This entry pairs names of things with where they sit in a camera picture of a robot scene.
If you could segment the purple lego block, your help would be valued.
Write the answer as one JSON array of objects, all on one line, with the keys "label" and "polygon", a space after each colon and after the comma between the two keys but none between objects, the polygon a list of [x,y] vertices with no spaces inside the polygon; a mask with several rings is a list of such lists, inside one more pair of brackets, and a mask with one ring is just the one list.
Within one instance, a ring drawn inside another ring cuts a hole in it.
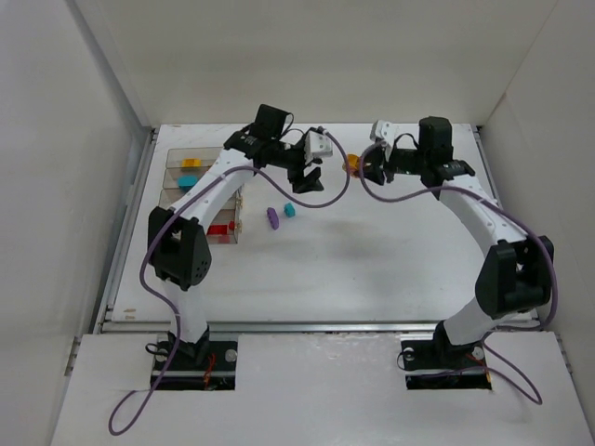
[{"label": "purple lego block", "polygon": [[266,216],[269,220],[271,228],[273,230],[278,230],[280,227],[280,220],[276,210],[273,207],[268,207],[266,210]]}]

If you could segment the red lego block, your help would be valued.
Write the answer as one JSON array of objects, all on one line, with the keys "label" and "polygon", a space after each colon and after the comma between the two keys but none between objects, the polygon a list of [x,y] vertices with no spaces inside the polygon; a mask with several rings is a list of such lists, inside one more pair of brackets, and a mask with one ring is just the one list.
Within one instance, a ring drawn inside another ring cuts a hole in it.
[{"label": "red lego block", "polygon": [[224,224],[211,225],[207,230],[208,236],[224,236],[228,234],[228,226]]}]

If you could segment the teal lego block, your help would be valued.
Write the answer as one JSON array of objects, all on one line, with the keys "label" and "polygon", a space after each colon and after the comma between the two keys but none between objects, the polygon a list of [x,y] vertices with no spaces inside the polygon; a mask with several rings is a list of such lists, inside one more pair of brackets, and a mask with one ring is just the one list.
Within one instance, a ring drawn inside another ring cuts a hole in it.
[{"label": "teal lego block", "polygon": [[198,177],[193,175],[181,176],[177,179],[178,188],[184,192],[191,190],[198,182]]}]

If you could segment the yellow flower lego block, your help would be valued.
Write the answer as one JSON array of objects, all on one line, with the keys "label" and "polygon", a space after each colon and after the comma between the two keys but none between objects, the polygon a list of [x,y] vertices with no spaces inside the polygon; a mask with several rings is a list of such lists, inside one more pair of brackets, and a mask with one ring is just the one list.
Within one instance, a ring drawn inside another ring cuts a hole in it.
[{"label": "yellow flower lego block", "polygon": [[347,155],[347,162],[343,164],[343,170],[348,173],[351,177],[359,178],[360,177],[360,163],[361,158],[356,155],[349,153]]}]

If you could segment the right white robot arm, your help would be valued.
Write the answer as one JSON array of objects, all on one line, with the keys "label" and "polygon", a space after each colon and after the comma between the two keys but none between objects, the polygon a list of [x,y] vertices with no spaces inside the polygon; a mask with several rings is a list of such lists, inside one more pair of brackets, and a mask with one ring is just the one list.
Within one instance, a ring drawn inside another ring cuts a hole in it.
[{"label": "right white robot arm", "polygon": [[470,302],[440,321],[430,340],[403,341],[403,366],[407,372],[473,367],[479,362],[474,351],[495,328],[553,301],[553,245],[506,215],[472,167],[455,158],[447,119],[421,119],[410,149],[399,147],[402,136],[397,125],[375,122],[372,144],[357,163],[358,178],[382,186],[398,174],[419,177],[423,191],[459,219],[484,257]]}]

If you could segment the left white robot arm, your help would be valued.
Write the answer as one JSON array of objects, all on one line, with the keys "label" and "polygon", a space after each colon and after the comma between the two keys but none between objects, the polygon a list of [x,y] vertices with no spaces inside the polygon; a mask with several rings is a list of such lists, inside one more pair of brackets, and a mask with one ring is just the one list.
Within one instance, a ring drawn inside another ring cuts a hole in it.
[{"label": "left white robot arm", "polygon": [[234,132],[216,161],[181,199],[155,207],[148,220],[148,251],[141,266],[152,267],[164,284],[157,294],[172,310],[169,342],[177,355],[198,361],[208,342],[199,285],[212,263],[207,231],[224,204],[247,181],[271,165],[286,171],[296,194],[321,191],[320,163],[333,153],[321,128],[310,128],[287,143],[288,112],[262,104],[255,121]]}]

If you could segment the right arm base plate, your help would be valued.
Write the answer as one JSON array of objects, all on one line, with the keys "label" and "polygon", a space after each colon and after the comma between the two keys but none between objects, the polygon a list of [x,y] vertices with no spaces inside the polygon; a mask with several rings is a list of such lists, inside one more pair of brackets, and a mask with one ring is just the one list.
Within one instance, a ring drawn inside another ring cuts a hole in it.
[{"label": "right arm base plate", "polygon": [[403,339],[397,357],[408,390],[491,390],[481,343],[441,348],[433,339]]}]

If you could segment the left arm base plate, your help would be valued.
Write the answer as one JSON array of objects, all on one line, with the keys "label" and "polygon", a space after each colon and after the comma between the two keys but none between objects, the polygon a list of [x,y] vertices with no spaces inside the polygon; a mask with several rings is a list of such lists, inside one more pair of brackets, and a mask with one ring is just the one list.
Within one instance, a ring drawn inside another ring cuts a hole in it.
[{"label": "left arm base plate", "polygon": [[235,390],[238,342],[202,339],[190,353],[179,347],[156,386],[163,391]]}]

